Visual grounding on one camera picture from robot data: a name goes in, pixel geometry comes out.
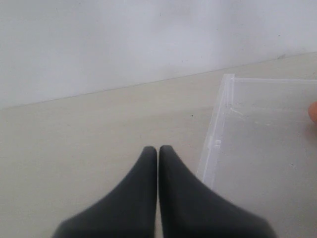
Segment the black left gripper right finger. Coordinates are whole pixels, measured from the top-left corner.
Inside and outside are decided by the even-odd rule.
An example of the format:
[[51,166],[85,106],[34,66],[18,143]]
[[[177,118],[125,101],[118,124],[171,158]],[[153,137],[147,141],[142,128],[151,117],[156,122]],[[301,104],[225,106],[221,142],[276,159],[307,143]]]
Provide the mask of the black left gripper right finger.
[[269,223],[205,186],[173,147],[159,149],[159,204],[165,238],[273,238]]

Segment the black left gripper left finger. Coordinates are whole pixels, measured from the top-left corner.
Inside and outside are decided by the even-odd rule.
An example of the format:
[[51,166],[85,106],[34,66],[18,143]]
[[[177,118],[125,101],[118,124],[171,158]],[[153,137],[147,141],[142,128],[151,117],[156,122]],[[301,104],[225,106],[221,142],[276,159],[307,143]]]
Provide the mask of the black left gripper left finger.
[[125,178],[104,198],[63,221],[55,238],[153,238],[157,208],[157,151],[144,147]]

